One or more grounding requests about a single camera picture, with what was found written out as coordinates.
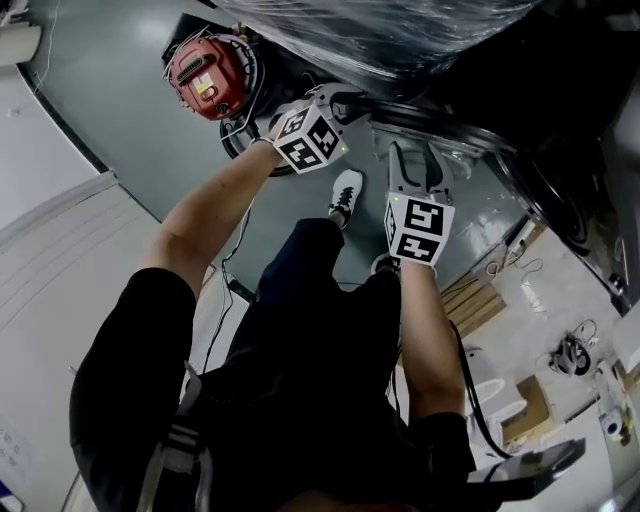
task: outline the clear plastic film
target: clear plastic film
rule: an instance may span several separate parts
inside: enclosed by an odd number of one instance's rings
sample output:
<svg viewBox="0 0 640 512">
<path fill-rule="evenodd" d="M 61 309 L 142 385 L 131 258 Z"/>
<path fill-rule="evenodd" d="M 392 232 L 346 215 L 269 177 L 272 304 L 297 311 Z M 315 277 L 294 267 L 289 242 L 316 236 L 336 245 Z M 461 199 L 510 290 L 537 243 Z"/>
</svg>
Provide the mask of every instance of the clear plastic film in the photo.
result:
<svg viewBox="0 0 640 512">
<path fill-rule="evenodd" d="M 218 0 L 291 52 L 373 94 L 424 90 L 456 56 L 522 18 L 531 0 Z"/>
</svg>

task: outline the shoe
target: shoe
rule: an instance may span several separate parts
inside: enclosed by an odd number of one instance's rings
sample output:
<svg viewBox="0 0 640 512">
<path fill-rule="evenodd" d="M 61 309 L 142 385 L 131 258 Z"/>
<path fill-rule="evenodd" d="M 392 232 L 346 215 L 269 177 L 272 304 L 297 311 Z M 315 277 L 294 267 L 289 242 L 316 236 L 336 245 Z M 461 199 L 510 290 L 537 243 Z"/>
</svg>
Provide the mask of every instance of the shoe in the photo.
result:
<svg viewBox="0 0 640 512">
<path fill-rule="evenodd" d="M 388 252 L 382 253 L 371 264 L 371 275 L 375 275 L 379 272 L 394 272 L 398 274 L 400 272 L 400 260 L 394 258 Z"/>
<path fill-rule="evenodd" d="M 333 197 L 329 205 L 329 214 L 340 212 L 344 217 L 342 229 L 347 227 L 351 220 L 356 199 L 362 190 L 362 174 L 358 171 L 347 169 L 333 184 Z"/>
</svg>

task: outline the forearm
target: forearm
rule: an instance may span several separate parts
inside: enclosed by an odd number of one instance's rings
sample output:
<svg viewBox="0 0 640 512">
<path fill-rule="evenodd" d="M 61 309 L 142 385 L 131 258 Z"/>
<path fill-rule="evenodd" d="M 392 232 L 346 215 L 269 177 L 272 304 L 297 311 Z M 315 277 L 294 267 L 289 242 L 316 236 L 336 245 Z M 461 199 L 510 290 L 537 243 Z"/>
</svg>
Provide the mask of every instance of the forearm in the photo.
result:
<svg viewBox="0 0 640 512">
<path fill-rule="evenodd" d="M 462 412 L 464 376 L 435 273 L 402 261 L 402 361 L 412 418 Z"/>
<path fill-rule="evenodd" d="M 168 268 L 199 294 L 218 255 L 281 157 L 259 141 L 180 201 L 162 223 L 145 266 Z"/>
</svg>

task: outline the person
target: person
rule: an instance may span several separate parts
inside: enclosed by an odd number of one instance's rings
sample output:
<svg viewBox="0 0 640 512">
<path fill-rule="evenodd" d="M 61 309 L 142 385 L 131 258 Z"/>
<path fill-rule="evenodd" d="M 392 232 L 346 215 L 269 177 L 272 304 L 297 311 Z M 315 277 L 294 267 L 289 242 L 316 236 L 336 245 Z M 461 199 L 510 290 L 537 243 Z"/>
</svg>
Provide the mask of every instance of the person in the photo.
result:
<svg viewBox="0 0 640 512">
<path fill-rule="evenodd" d="M 100 511 L 140 510 L 178 407 L 205 271 L 279 161 L 257 140 L 170 212 L 80 366 L 71 446 Z M 194 416 L 213 461 L 210 510 L 451 505 L 475 469 L 434 271 L 378 258 L 351 293 L 332 277 L 362 185 L 361 173 L 343 172 L 327 217 L 297 223 L 226 362 L 200 376 Z M 408 425 L 386 396 L 399 338 Z"/>
</svg>

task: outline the red machine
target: red machine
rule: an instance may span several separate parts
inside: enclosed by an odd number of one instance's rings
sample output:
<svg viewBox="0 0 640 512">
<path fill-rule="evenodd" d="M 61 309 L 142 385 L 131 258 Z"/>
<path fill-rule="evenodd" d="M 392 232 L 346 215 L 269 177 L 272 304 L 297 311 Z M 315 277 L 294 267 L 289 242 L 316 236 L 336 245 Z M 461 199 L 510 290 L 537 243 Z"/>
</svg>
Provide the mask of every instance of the red machine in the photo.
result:
<svg viewBox="0 0 640 512">
<path fill-rule="evenodd" d="M 197 37 L 179 47 L 169 64 L 169 82 L 181 99 L 211 121 L 232 116 L 251 97 L 236 47 L 218 38 Z"/>
</svg>

